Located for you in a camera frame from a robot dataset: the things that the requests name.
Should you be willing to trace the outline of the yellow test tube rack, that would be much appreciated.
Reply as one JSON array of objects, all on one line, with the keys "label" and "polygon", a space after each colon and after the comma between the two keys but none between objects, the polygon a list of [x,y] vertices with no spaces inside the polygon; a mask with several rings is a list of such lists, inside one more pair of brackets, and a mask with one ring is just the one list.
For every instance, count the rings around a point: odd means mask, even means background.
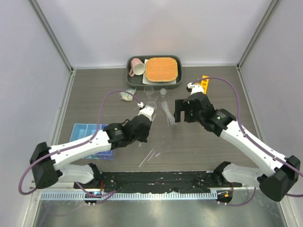
[{"label": "yellow test tube rack", "polygon": [[201,85],[201,87],[204,90],[204,94],[206,94],[207,93],[207,89],[208,89],[208,85],[209,85],[208,76],[206,76],[206,75],[202,76],[202,81],[201,81],[200,85]]}]

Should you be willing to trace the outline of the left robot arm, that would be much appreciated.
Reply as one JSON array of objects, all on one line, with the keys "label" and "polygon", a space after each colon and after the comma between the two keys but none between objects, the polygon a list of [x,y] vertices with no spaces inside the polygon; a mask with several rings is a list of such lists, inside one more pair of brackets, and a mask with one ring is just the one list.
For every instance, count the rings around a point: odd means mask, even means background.
[{"label": "left robot arm", "polygon": [[39,143],[30,158],[37,189],[48,188],[65,177],[67,166],[86,156],[124,148],[134,141],[147,142],[152,117],[140,114],[124,123],[111,123],[96,134],[69,143],[48,146]]}]

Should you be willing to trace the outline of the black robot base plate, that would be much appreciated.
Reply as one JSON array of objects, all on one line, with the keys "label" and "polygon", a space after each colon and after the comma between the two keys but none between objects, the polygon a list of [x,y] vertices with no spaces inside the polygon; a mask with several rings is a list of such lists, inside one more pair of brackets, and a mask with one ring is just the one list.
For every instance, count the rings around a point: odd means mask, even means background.
[{"label": "black robot base plate", "polygon": [[115,190],[117,193],[170,192],[201,193],[211,188],[242,187],[241,183],[230,183],[219,174],[206,171],[170,172],[102,172],[96,180],[83,184],[88,189]]}]

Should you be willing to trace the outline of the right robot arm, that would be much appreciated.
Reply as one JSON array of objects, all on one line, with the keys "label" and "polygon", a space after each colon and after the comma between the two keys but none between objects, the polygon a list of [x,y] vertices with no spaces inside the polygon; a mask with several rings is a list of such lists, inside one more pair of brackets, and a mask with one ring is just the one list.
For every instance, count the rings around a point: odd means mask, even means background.
[{"label": "right robot arm", "polygon": [[257,165],[257,168],[249,168],[224,162],[214,174],[216,185],[241,183],[259,188],[273,201],[281,201],[298,181],[301,161],[297,157],[286,157],[268,147],[243,128],[230,112],[215,109],[202,92],[175,100],[176,122],[180,122],[181,112],[184,112],[185,122],[201,124],[207,131],[233,144]]}]

